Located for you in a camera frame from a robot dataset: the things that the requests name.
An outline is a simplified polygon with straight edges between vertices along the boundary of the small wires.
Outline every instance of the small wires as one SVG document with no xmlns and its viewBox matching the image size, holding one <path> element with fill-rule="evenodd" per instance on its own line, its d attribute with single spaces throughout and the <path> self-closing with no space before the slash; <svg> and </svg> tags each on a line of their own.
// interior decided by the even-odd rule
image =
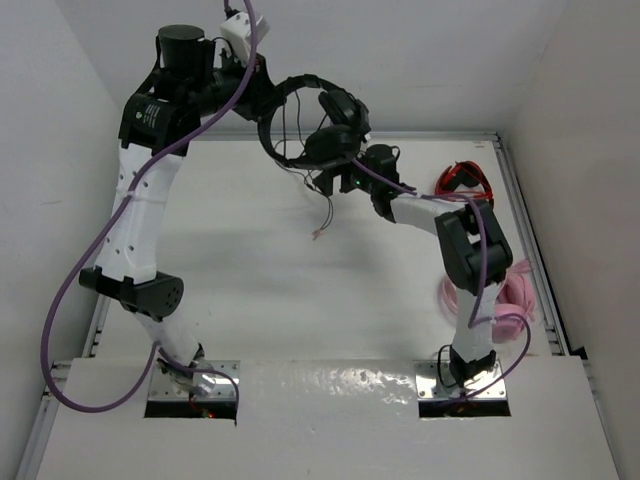
<svg viewBox="0 0 640 480">
<path fill-rule="evenodd" d="M 395 159 L 396 159 L 396 162 L 397 162 L 397 161 L 398 161 L 398 159 L 400 158 L 400 154 L 402 153 L 402 151 L 400 150 L 400 147 L 399 147 L 399 146 L 397 146 L 397 145 L 392 145 L 392 146 L 391 146 L 391 150 L 392 150 L 392 151 L 393 151 L 393 150 L 395 150 L 395 151 L 397 152 L 397 153 L 395 154 Z"/>
<path fill-rule="evenodd" d="M 301 114 L 301 110 L 302 110 L 302 102 L 300 101 L 300 95 L 298 95 L 298 92 L 295 91 L 295 96 L 296 96 L 296 101 L 297 101 L 297 111 L 296 111 L 296 124 L 297 124 L 297 128 L 298 128 L 298 141 L 300 142 L 300 145 L 302 145 L 302 153 L 300 154 L 300 156 L 304 155 L 304 148 L 305 148 L 305 142 L 302 139 L 302 127 L 300 124 L 300 114 Z M 318 130 L 320 130 L 322 128 L 322 126 L 324 125 L 324 122 L 327 120 L 327 118 L 329 118 L 329 116 L 327 114 L 324 115 L 324 117 L 322 118 L 322 120 L 320 121 L 320 124 L 318 125 L 318 128 L 316 128 L 316 132 Z M 286 126 L 286 99 L 285 99 L 285 103 L 283 103 L 282 105 L 282 135 L 283 138 L 282 140 L 279 140 L 276 144 L 275 144 L 275 148 L 277 149 L 280 144 L 283 145 L 283 155 L 286 157 L 287 156 L 287 126 Z M 305 187 L 307 187 L 309 190 L 311 190 L 312 192 L 317 193 L 318 195 L 324 197 L 327 199 L 327 218 L 325 219 L 325 221 L 322 223 L 322 225 L 313 231 L 312 235 L 313 235 L 313 240 L 317 240 L 318 237 L 320 235 L 322 235 L 322 233 L 329 228 L 329 226 L 331 225 L 331 223 L 333 222 L 333 214 L 334 214 L 334 206 L 333 206 L 333 200 L 331 200 L 330 197 L 326 196 L 324 193 L 322 193 L 322 191 L 320 191 L 320 189 L 318 187 L 316 187 L 313 184 L 313 176 L 311 175 L 311 170 L 307 170 L 306 173 L 302 173 L 296 170 L 293 170 L 291 168 L 286 167 L 285 165 L 282 165 L 279 162 L 275 162 L 276 165 L 284 170 L 285 172 L 291 173 L 292 175 L 299 175 L 302 178 L 302 183 L 304 184 Z"/>
<path fill-rule="evenodd" d="M 436 361 L 436 371 L 438 372 L 438 380 L 440 381 L 440 385 L 442 385 L 444 388 L 453 388 L 456 386 L 456 383 L 453 383 L 452 385 L 447 385 L 446 383 L 444 383 L 444 380 L 442 378 L 442 352 L 444 352 L 445 349 L 447 348 L 451 348 L 451 345 L 443 345 L 442 347 L 440 347 L 440 350 L 438 350 L 438 360 Z"/>
<path fill-rule="evenodd" d="M 199 413 L 204 418 L 215 418 L 215 415 L 209 410 L 207 410 L 206 408 L 200 408 L 198 405 L 196 405 L 196 402 L 193 401 L 193 395 L 189 395 L 189 406 L 192 410 Z"/>
<path fill-rule="evenodd" d="M 215 58 L 216 58 L 216 45 L 218 44 L 218 40 L 222 40 L 223 42 L 225 42 L 227 44 L 227 47 L 229 47 L 229 53 L 231 54 L 232 57 L 235 58 L 236 53 L 233 51 L 233 46 L 231 45 L 231 42 L 229 42 L 229 40 L 227 40 L 224 37 L 214 37 L 211 39 L 211 41 L 213 42 L 213 61 L 215 62 Z"/>
</svg>

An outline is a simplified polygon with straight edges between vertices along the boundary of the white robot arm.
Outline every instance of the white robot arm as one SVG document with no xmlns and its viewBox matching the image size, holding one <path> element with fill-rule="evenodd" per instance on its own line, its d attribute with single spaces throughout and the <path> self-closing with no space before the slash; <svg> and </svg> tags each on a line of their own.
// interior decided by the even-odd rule
<svg viewBox="0 0 640 480">
<path fill-rule="evenodd" d="M 222 31 L 229 44 L 246 41 L 246 32 L 242 30 L 248 28 L 242 27 L 248 23 L 244 21 L 246 14 L 230 11 L 228 15 L 225 23 L 232 22 L 233 28 Z M 202 117 L 216 112 L 233 94 L 247 68 L 242 58 L 224 51 L 222 66 L 213 68 L 215 40 L 206 40 L 204 32 L 197 27 L 163 27 L 156 46 L 154 69 L 124 110 L 114 208 L 130 194 L 128 186 L 145 162 L 198 128 Z M 300 157 L 287 159 L 277 154 L 271 144 L 271 121 L 286 97 L 301 88 L 323 90 L 319 101 L 332 125 L 311 135 Z M 395 169 L 398 158 L 392 154 L 391 147 L 374 145 L 361 152 L 371 130 L 368 110 L 361 101 L 314 75 L 289 78 L 274 86 L 264 57 L 258 55 L 249 88 L 234 111 L 258 123 L 262 146 L 280 165 L 322 171 L 314 184 L 326 196 L 333 194 L 333 180 L 340 176 L 341 192 L 366 191 L 382 217 L 437 235 L 445 269 L 458 288 L 458 324 L 450 363 L 453 378 L 462 386 L 467 379 L 494 364 L 491 325 L 469 323 L 477 301 L 481 265 L 478 244 L 470 242 L 470 236 L 478 233 L 473 214 L 460 203 L 400 195 L 356 168 L 352 160 L 358 158 L 377 174 L 399 183 Z M 156 268 L 156 242 L 169 190 L 187 152 L 188 144 L 151 167 L 135 188 L 128 210 L 110 232 L 95 265 L 81 272 L 80 283 L 119 301 L 166 354 L 177 364 L 191 367 L 198 364 L 204 352 L 186 326 L 171 317 L 182 299 L 183 282 Z M 489 259 L 487 282 L 477 312 L 477 317 L 482 318 L 493 316 L 498 283 L 504 279 L 512 258 L 490 205 L 485 202 L 478 208 L 489 242 L 485 252 Z"/>
<path fill-rule="evenodd" d="M 403 194 L 391 200 L 391 210 L 396 223 L 412 225 L 438 236 L 436 219 L 445 213 L 462 212 L 464 207 L 456 202 L 424 200 L 413 195 Z M 496 283 L 485 287 L 477 318 L 495 315 L 495 301 L 499 291 L 500 287 Z M 452 350 L 468 363 L 491 355 L 493 351 L 492 324 L 482 322 L 473 328 L 469 325 L 477 297 L 459 287 L 456 287 L 456 295 L 459 308 Z"/>
</svg>

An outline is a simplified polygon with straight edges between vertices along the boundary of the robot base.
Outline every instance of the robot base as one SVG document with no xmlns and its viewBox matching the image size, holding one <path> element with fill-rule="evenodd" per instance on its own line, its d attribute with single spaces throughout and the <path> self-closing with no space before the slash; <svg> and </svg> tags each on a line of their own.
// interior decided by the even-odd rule
<svg viewBox="0 0 640 480">
<path fill-rule="evenodd" d="M 454 385 L 455 381 L 449 372 L 449 362 L 442 361 L 443 385 L 438 378 L 438 362 L 425 360 L 414 362 L 416 370 L 416 388 L 418 392 L 418 406 L 420 418 L 442 417 L 509 417 L 509 403 L 507 390 L 503 380 L 482 394 L 469 399 L 459 400 L 461 389 Z M 500 363 L 496 362 L 494 368 L 482 372 L 465 383 L 465 389 L 473 392 L 493 383 L 502 375 Z"/>
<path fill-rule="evenodd" d="M 207 360 L 206 364 L 240 383 L 240 362 Z M 236 418 L 236 393 L 226 378 L 215 377 L 215 385 L 207 397 L 190 399 L 189 387 L 182 386 L 156 364 L 151 373 L 145 418 Z"/>
</svg>

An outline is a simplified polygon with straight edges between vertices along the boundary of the headphone ear cup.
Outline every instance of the headphone ear cup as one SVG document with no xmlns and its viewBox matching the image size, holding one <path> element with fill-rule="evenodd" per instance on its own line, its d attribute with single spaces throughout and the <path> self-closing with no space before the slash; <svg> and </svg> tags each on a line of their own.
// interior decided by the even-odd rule
<svg viewBox="0 0 640 480">
<path fill-rule="evenodd" d="M 466 161 L 458 164 L 457 166 L 459 168 L 458 172 L 462 174 L 462 180 L 460 182 L 462 183 L 462 185 L 464 185 L 467 188 L 473 188 L 480 185 L 479 180 L 482 180 L 482 178 L 484 177 L 484 174 L 482 173 L 482 170 L 480 170 L 480 167 L 478 165 L 476 165 L 473 162 Z"/>
<path fill-rule="evenodd" d="M 358 105 L 353 97 L 344 90 L 320 92 L 318 102 L 334 125 L 349 125 L 355 128 L 358 124 Z"/>
<path fill-rule="evenodd" d="M 331 125 L 312 133 L 305 143 L 305 154 L 317 163 L 342 156 L 355 155 L 360 150 L 360 136 L 347 125 Z"/>
</svg>

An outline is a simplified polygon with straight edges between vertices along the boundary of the headphone headband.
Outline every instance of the headphone headband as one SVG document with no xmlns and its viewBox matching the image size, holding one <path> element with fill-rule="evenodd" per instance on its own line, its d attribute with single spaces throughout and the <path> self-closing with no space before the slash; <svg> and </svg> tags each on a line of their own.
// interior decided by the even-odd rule
<svg viewBox="0 0 640 480">
<path fill-rule="evenodd" d="M 307 170 L 323 170 L 327 168 L 333 168 L 336 166 L 335 162 L 319 165 L 317 159 L 309 158 L 309 155 L 305 154 L 305 152 L 303 152 L 300 157 L 294 160 L 288 159 L 284 155 L 281 155 L 276 151 L 275 147 L 273 146 L 273 142 L 271 141 L 271 125 L 273 123 L 273 118 L 276 111 L 278 110 L 278 108 L 283 107 L 286 104 L 287 97 L 289 95 L 294 93 L 296 90 L 301 90 L 303 88 L 322 89 L 327 92 L 339 90 L 349 95 L 356 106 L 360 107 L 360 105 L 362 105 L 362 107 L 364 107 L 361 102 L 356 100 L 353 95 L 346 92 L 343 88 L 316 75 L 304 74 L 295 77 L 289 77 L 279 85 L 276 85 L 276 87 L 274 88 L 275 93 L 273 94 L 273 97 L 269 102 L 268 111 L 258 120 L 258 138 L 260 139 L 262 148 L 264 148 L 267 155 L 273 158 L 276 162 L 286 167 L 301 168 Z M 345 144 L 353 144 L 353 142 L 349 141 L 349 132 L 340 133 L 342 135 L 340 139 L 344 140 Z"/>
</svg>

